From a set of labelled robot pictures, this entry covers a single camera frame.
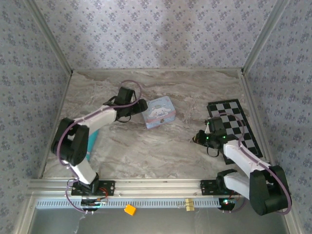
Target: yellow block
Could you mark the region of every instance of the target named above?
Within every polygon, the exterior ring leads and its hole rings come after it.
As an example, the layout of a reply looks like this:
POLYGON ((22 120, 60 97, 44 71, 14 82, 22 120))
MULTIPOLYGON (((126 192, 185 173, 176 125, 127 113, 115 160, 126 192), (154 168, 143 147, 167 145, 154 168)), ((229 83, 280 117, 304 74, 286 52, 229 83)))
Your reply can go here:
POLYGON ((133 207, 132 205, 128 204, 124 210, 129 215, 134 215, 137 209, 135 207, 133 207))
POLYGON ((194 202, 193 199, 191 198, 187 198, 185 199, 185 207, 186 207, 186 211, 194 211, 194 202))

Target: wire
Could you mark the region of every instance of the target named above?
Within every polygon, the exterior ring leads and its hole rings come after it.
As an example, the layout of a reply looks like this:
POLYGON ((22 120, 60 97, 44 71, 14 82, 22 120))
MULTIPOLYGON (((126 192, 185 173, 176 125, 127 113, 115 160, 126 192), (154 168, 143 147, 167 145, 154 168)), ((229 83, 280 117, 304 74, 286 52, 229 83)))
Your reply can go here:
POLYGON ((216 156, 212 156, 212 155, 210 155, 210 154, 209 154, 208 149, 209 149, 209 146, 207 146, 207 154, 208 154, 210 157, 218 157, 218 156, 219 156, 219 153, 220 153, 220 152, 219 152, 219 150, 218 150, 218 152, 217 152, 217 155, 216 155, 216 156))
POLYGON ((108 202, 108 192, 105 188, 99 188, 102 192, 105 192, 105 198, 107 199, 108 202))
POLYGON ((75 180, 74 178, 71 178, 71 179, 69 179, 68 181, 67 181, 67 186, 69 186, 68 185, 68 182, 70 181, 70 180, 75 180))
POLYGON ((278 182, 279 186, 282 188, 286 198, 287 198, 287 203, 288 203, 288 207, 287 207, 287 210, 284 211, 284 212, 280 212, 280 211, 277 211, 277 213, 281 214, 281 215, 286 215, 288 214, 290 211, 291 211, 291 208, 292 208, 292 200, 291 200, 291 196, 289 194, 289 192, 287 191, 285 185, 282 183, 282 181, 277 177, 277 175, 274 174, 273 171, 271 171, 267 166, 265 166, 261 160, 257 160, 255 158, 253 158, 249 153, 247 153, 244 148, 241 147, 241 141, 242 141, 242 138, 244 137, 245 135, 245 128, 244 128, 244 124, 243 122, 234 114, 231 114, 231 113, 227 113, 227 112, 223 112, 223 113, 219 113, 218 115, 216 116, 223 116, 223 115, 228 115, 228 116, 233 116, 236 118, 237 121, 239 121, 239 123, 241 124, 241 127, 242 127, 242 135, 238 138, 238 148, 244 153, 244 155, 246 155, 251 161, 253 161, 254 163, 256 163, 257 165, 263 167, 265 170, 267 170, 271 176, 273 176, 273 178, 278 182))
POLYGON ((229 196, 228 199, 230 199, 233 196, 233 194, 234 194, 234 191, 232 190, 232 193, 231 193, 231 195, 229 196))
MULTIPOLYGON (((66 166, 66 167, 68 167, 68 168, 70 168, 71 171, 73 172, 73 174, 74 174, 75 177, 76 177, 76 179, 72 182, 71 186, 73 185, 73 183, 79 182, 79 176, 78 176, 77 173, 71 168, 70 163, 65 163, 65 162, 63 162, 63 160, 61 159, 61 156, 60 156, 60 147, 61 147, 61 145, 62 145, 62 143, 63 143, 64 138, 66 137, 67 133, 68 133, 76 124, 78 124, 78 123, 80 123, 80 122, 83 122, 83 121, 88 120, 88 119, 90 119, 90 118, 92 118, 92 117, 94 117, 94 116, 97 116, 98 114, 100 114, 100 113, 102 113, 102 112, 104 112, 104 111, 107 111, 107 110, 109 110, 109 109, 125 108, 125 107, 130 107, 130 106, 135 105, 135 104, 140 100, 140 98, 141 98, 141 96, 142 96, 142 88, 141 88, 141 85, 140 85, 138 82, 136 82, 136 81, 134 81, 134 80, 130 80, 130 79, 124 80, 120 85, 122 85, 122 84, 124 84, 124 83, 126 83, 126 82, 135 83, 135 84, 139 87, 139 89, 140 89, 140 94, 139 94, 137 100, 135 100, 134 102, 132 102, 132 103, 130 103, 130 104, 127 104, 127 105, 108 106, 108 107, 105 107, 105 108, 103 108, 103 109, 100 109, 100 110, 94 112, 93 114, 87 116, 86 118, 78 119, 78 120, 74 121, 72 124, 70 124, 70 125, 65 129, 64 133, 62 134, 62 136, 60 137, 59 142, 58 142, 58 146, 57 146, 57 157, 58 157, 58 160, 59 160, 60 164, 63 165, 63 166, 66 166)), ((68 202, 69 202, 77 211, 83 212, 83 213, 87 213, 86 211, 84 211, 84 210, 78 208, 77 206, 75 206, 75 205, 73 204, 73 202, 69 199, 68 194, 67 194, 69 187, 70 187, 70 185, 67 183, 66 190, 65 190, 65 196, 66 196, 68 202)))

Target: orange block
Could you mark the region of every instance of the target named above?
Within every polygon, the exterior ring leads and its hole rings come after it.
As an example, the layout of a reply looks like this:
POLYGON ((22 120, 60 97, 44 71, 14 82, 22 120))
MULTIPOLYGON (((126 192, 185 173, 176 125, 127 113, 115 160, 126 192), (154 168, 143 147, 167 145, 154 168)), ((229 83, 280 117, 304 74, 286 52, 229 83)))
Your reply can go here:
POLYGON ((137 209, 135 207, 133 207, 132 205, 128 204, 124 210, 129 215, 134 215, 137 209))

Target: perforated strip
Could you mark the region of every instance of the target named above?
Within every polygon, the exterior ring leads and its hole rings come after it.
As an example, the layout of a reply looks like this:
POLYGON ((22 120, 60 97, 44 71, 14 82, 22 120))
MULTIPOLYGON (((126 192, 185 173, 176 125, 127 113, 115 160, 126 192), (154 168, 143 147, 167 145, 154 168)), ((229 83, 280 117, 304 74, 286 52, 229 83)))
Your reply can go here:
MULTIPOLYGON (((194 198, 195 208, 221 207, 218 198, 194 198)), ((80 206, 79 199, 73 199, 76 206, 80 206)), ((183 198, 159 198, 159 199, 122 199, 111 198, 108 203, 101 205, 102 208, 125 208, 130 204, 136 208, 183 208, 185 199, 183 198)), ((38 199, 36 207, 38 209, 57 209, 71 207, 71 204, 65 199, 38 199)))

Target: cartoon print box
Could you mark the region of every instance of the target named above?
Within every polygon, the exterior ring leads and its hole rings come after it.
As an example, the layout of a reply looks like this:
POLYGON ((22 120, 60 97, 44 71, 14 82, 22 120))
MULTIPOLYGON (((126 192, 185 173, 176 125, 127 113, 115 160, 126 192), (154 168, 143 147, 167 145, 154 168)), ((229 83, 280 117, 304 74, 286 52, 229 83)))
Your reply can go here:
POLYGON ((148 109, 142 113, 147 129, 174 121, 176 110, 168 96, 148 101, 147 105, 148 109))

